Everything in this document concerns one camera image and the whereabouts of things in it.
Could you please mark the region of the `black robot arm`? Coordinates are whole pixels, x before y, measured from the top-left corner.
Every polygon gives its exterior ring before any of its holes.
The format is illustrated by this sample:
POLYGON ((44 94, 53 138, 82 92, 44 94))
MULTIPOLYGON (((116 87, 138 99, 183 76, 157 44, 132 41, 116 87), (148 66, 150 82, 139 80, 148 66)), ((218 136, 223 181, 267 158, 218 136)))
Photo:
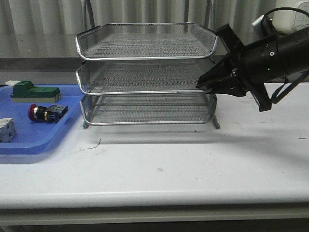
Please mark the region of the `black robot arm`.
POLYGON ((287 36, 269 35, 244 45, 226 24, 215 32, 222 40, 227 54, 212 69, 201 75, 196 87, 210 94, 244 97, 250 92, 259 111, 268 111, 292 91, 309 74, 309 29, 287 36), (269 96, 265 83, 300 73, 300 77, 285 90, 278 88, 269 96))

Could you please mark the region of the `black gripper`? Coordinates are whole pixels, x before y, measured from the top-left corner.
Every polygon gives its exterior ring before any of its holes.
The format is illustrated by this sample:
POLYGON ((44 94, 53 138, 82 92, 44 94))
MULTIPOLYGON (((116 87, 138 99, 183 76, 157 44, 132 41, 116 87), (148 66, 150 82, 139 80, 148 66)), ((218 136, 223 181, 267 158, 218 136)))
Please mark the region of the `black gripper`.
POLYGON ((259 111, 268 111, 272 107, 270 98, 264 84, 255 84, 245 71, 245 65, 241 61, 245 45, 235 34, 229 24, 225 24, 216 30, 227 49, 228 56, 220 60, 213 68, 201 75, 196 88, 208 94, 226 94, 236 97, 244 97, 251 92, 259 111))

